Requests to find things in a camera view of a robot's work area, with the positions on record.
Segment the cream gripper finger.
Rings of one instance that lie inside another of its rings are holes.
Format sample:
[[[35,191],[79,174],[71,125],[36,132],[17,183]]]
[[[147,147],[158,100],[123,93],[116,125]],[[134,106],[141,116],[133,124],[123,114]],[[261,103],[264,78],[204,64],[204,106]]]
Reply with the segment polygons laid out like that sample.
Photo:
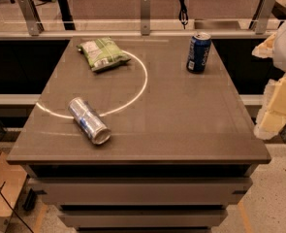
[[[259,58],[273,58],[273,43],[275,40],[276,34],[268,36],[267,39],[256,46],[252,51],[252,55]]]
[[[286,74],[278,81],[269,80],[263,105],[256,117],[254,134],[262,140],[276,136],[286,124]]]

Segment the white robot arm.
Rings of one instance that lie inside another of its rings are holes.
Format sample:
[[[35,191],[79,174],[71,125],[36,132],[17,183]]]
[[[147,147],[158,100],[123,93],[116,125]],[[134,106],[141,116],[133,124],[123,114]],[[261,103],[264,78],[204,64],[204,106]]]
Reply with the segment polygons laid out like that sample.
[[[259,58],[270,57],[273,66],[285,72],[278,81],[268,81],[264,90],[263,105],[256,117],[255,136],[269,140],[286,124],[286,20],[277,32],[267,37],[252,54]]]

